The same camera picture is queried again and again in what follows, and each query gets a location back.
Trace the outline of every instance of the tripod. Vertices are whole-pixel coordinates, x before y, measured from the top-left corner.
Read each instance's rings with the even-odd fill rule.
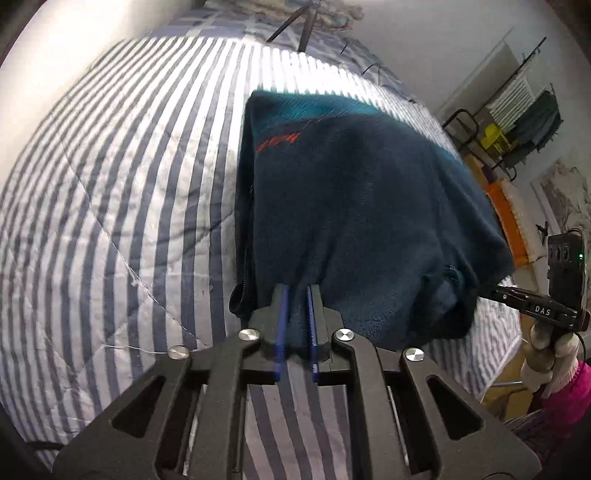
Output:
[[[308,5],[304,5],[300,7],[298,10],[291,14],[282,26],[280,26],[273,35],[269,37],[267,43],[271,43],[275,40],[281,33],[289,27],[293,22],[295,22],[298,18],[302,15],[306,14],[306,22],[304,23],[304,30],[301,33],[300,37],[300,46],[298,47],[297,51],[306,51],[306,47],[308,46],[308,42],[310,41],[310,36],[312,35],[312,30],[314,29],[314,23],[316,22],[316,17],[318,16],[318,8],[320,7],[320,0],[309,0],[310,3]]]

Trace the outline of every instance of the yellow object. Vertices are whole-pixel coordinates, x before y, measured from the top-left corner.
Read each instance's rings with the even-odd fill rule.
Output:
[[[485,136],[480,141],[480,144],[485,150],[494,147],[501,155],[511,151],[512,145],[497,124],[490,124],[486,127],[484,134]]]

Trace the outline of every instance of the pink sleeve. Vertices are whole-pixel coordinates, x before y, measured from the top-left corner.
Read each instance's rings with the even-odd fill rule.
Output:
[[[591,367],[579,362],[572,381],[542,402],[556,435],[567,438],[591,404]]]

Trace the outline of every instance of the gloved finger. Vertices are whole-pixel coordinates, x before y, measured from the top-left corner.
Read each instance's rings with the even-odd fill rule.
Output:
[[[552,325],[544,322],[535,322],[530,330],[530,341],[535,349],[543,350],[550,346],[552,337]]]
[[[523,362],[523,365],[521,365],[521,381],[531,392],[537,392],[542,385],[549,383],[552,380],[552,375],[552,370],[537,372],[531,369],[527,362]]]
[[[526,343],[522,347],[522,351],[525,355],[525,361],[532,370],[544,373],[549,372],[554,367],[556,356],[553,349],[545,348],[544,350],[536,350],[530,344]]]
[[[579,351],[579,338],[574,333],[566,333],[554,344],[554,353],[557,357],[577,354]]]

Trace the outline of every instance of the folded garment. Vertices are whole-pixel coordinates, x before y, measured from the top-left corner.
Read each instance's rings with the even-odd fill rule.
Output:
[[[388,349],[460,338],[476,292],[513,271],[489,200],[457,158],[356,100],[255,92],[236,185],[248,320],[292,286],[287,342],[307,345],[305,289]]]
[[[343,0],[230,0],[241,11],[248,14],[262,14],[274,20],[284,21],[305,5],[319,7],[316,27],[324,30],[347,30],[353,20],[363,18],[363,9],[348,5]]]

